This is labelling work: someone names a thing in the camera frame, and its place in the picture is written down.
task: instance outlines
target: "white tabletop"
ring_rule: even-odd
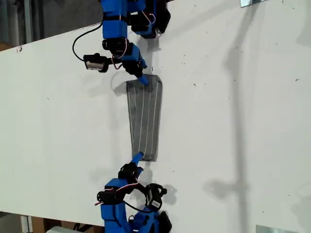
[[[169,9],[158,46],[129,39],[163,81],[158,160],[140,163],[140,181],[169,189],[172,232],[311,232],[311,1]],[[103,223],[96,195],[131,159],[124,82],[134,77],[73,56],[91,28],[0,53],[0,211]],[[89,34],[77,53],[108,56],[101,41]]]

